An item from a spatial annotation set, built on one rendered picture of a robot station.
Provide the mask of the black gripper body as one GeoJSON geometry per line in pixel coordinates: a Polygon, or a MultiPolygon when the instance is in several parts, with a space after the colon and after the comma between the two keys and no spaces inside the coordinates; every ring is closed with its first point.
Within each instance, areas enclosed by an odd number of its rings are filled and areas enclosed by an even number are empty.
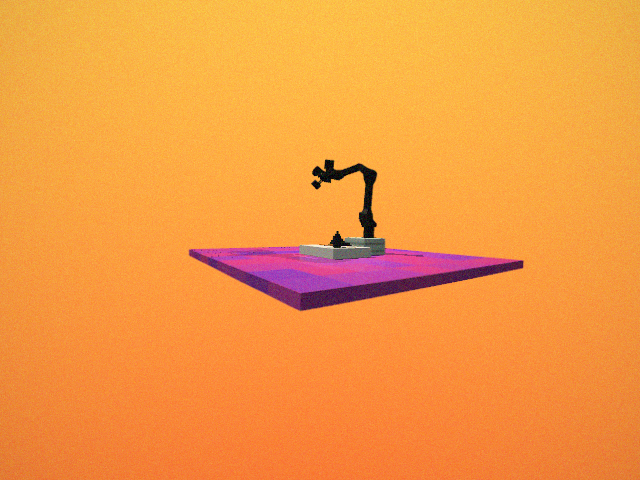
{"type": "MultiPolygon", "coordinates": [[[[323,172],[323,173],[324,173],[324,172],[323,172]]],[[[317,189],[319,189],[319,188],[321,187],[321,185],[320,185],[320,184],[321,184],[322,182],[324,182],[324,183],[326,182],[326,180],[324,180],[324,179],[323,179],[323,177],[322,177],[323,173],[320,175],[320,180],[319,180],[319,181],[317,181],[317,180],[315,179],[315,180],[313,180],[313,181],[311,182],[311,184],[313,185],[313,187],[314,187],[316,190],[317,190],[317,189]]]]}

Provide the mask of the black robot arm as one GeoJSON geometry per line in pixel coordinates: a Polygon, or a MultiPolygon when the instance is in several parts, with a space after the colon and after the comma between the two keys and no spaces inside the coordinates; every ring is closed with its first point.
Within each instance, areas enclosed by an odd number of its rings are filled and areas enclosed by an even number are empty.
{"type": "Polygon", "coordinates": [[[358,163],[352,167],[346,167],[344,169],[334,169],[334,160],[325,160],[324,169],[326,172],[319,167],[318,165],[313,169],[312,175],[320,177],[321,173],[323,173],[322,177],[326,180],[327,183],[331,183],[331,179],[341,180],[346,175],[362,172],[363,178],[365,181],[365,194],[364,194],[364,205],[362,212],[359,212],[359,222],[361,226],[364,227],[363,237],[361,238],[377,238],[375,235],[375,227],[377,227],[377,223],[374,221],[374,216],[372,212],[372,200],[373,200],[373,189],[374,183],[377,180],[378,173],[373,169],[369,169],[363,164],[358,163]]]}

